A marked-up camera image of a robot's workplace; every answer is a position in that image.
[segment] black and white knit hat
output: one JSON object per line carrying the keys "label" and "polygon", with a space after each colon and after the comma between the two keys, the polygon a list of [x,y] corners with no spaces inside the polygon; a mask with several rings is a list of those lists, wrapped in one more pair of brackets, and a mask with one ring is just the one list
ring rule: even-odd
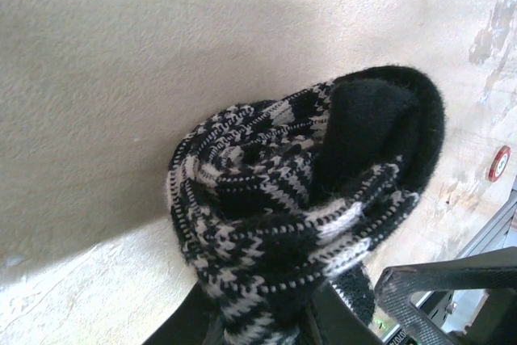
{"label": "black and white knit hat", "polygon": [[326,281],[372,319],[360,262],[418,203],[443,122],[427,76],[385,66],[229,107],[183,139],[167,199],[226,344],[295,343]]}

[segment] white wall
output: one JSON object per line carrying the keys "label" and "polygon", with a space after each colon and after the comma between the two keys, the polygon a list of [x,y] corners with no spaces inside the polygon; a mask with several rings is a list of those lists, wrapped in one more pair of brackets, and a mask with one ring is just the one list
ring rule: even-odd
{"label": "white wall", "polygon": [[0,343],[141,342],[193,279],[162,184],[194,124],[387,62],[471,77],[493,4],[0,0]]}

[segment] black plastic object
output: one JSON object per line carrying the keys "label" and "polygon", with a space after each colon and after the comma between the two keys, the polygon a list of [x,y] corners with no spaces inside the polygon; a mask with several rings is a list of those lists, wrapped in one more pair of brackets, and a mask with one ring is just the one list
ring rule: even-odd
{"label": "black plastic object", "polygon": [[[221,319],[196,284],[181,306],[145,345],[221,345]],[[300,319],[296,345],[381,345],[378,339],[326,284],[317,290]]]}
{"label": "black plastic object", "polygon": [[[426,314],[431,321],[437,325],[442,326],[448,316],[447,306],[451,303],[454,292],[452,291],[437,291],[433,292],[425,302],[423,302],[420,309]],[[389,339],[385,341],[386,345],[414,345],[416,340],[412,339],[404,329],[400,328],[395,331]]]}
{"label": "black plastic object", "polygon": [[464,337],[472,345],[517,343],[517,291],[492,290]]}
{"label": "black plastic object", "polygon": [[[448,262],[389,267],[375,291],[379,306],[420,343],[457,345],[459,340],[438,328],[410,297],[421,291],[479,288],[517,288],[517,247]],[[498,330],[502,324],[495,322],[493,329]]]}

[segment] peeling paint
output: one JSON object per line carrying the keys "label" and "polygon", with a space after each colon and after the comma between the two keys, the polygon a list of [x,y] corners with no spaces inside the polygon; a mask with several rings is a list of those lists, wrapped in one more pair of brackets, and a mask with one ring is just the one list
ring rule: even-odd
{"label": "peeling paint", "polygon": [[469,51],[469,61],[482,65],[505,47],[515,17],[517,0],[498,0],[486,26],[476,35]]}

